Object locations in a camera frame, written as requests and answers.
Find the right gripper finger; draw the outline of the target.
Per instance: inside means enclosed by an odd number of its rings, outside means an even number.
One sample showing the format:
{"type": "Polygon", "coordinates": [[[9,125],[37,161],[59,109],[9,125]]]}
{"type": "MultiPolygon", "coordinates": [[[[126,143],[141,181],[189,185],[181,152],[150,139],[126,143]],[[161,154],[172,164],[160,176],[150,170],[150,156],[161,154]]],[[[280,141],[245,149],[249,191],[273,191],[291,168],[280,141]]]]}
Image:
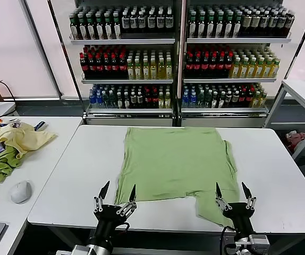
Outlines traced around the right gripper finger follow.
{"type": "Polygon", "coordinates": [[[225,199],[223,198],[221,189],[217,182],[216,182],[216,199],[215,200],[216,200],[216,204],[221,209],[221,211],[228,211],[228,210],[232,209],[232,207],[228,204],[228,202],[226,202],[225,199]]]}
{"type": "Polygon", "coordinates": [[[242,188],[243,188],[244,195],[247,199],[246,208],[254,210],[257,198],[251,194],[250,189],[245,185],[244,182],[242,183],[242,188]]]}

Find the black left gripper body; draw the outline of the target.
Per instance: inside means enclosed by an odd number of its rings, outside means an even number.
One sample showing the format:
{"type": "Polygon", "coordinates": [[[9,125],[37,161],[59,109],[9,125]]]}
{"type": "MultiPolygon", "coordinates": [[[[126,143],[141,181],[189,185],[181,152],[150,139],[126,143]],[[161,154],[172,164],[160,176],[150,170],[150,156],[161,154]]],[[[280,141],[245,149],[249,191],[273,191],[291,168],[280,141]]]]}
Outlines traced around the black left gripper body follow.
{"type": "Polygon", "coordinates": [[[117,227],[126,225],[125,232],[129,229],[130,224],[126,220],[131,216],[131,204],[127,203],[122,207],[103,205],[101,210],[100,208],[94,210],[94,215],[98,220],[94,238],[108,241],[117,227]]]}

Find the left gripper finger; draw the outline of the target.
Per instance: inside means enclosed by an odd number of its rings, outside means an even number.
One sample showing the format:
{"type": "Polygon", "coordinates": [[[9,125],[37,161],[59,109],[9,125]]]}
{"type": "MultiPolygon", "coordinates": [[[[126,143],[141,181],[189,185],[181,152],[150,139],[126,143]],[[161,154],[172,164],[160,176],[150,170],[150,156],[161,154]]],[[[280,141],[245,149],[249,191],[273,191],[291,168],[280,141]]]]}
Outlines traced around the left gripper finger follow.
{"type": "Polygon", "coordinates": [[[103,202],[106,197],[108,187],[109,187],[110,181],[108,181],[101,189],[99,192],[98,196],[94,196],[94,212],[102,212],[103,211],[103,202]]]}
{"type": "Polygon", "coordinates": [[[133,186],[129,196],[129,201],[125,203],[116,213],[118,215],[131,215],[137,208],[136,203],[136,185],[133,186]]]}

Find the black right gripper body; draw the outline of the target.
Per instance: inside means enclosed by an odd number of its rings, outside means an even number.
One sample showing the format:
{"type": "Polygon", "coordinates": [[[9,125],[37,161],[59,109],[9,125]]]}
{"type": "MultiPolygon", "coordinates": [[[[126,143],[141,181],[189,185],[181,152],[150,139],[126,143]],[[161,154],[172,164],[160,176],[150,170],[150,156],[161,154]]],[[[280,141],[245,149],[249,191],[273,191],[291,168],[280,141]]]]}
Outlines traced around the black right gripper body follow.
{"type": "Polygon", "coordinates": [[[250,218],[254,214],[254,208],[246,202],[229,203],[223,210],[223,215],[233,222],[238,235],[250,235],[254,233],[250,218]]]}

